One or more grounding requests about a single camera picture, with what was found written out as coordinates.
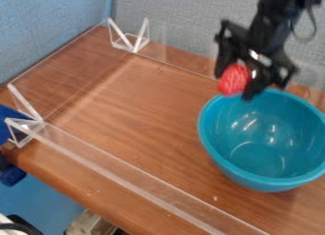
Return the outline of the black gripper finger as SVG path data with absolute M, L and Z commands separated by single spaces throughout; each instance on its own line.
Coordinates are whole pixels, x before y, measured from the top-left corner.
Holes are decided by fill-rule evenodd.
M 220 78 L 227 67 L 236 61 L 232 40 L 224 38 L 219 41 L 219 54 L 216 59 L 215 76 Z
M 251 72 L 251 80 L 241 98 L 244 101 L 251 101 L 272 84 L 272 72 L 269 67 L 253 60 L 247 62 L 247 66 Z

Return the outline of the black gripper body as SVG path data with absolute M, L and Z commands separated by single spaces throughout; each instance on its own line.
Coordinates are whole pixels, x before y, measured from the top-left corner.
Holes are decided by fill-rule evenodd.
M 249 60 L 263 63 L 271 68 L 271 85 L 285 88 L 292 76 L 298 72 L 285 54 L 285 40 L 289 34 L 289 27 L 285 23 L 273 23 L 261 19 L 253 21 L 251 27 L 245 29 L 229 20 L 223 20 L 215 41 L 219 44 L 220 40 L 229 38 L 236 53 L 233 63 L 239 60 L 244 62 L 245 66 Z

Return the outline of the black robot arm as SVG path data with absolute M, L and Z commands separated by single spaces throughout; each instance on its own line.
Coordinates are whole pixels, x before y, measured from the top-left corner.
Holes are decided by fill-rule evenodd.
M 215 76 L 217 89 L 227 95 L 239 94 L 249 101 L 272 85 L 285 88 L 298 72 L 285 54 L 285 41 L 296 36 L 294 26 L 301 15 L 322 0 L 259 0 L 257 14 L 248 28 L 229 20 L 221 21 L 215 35 L 219 44 Z

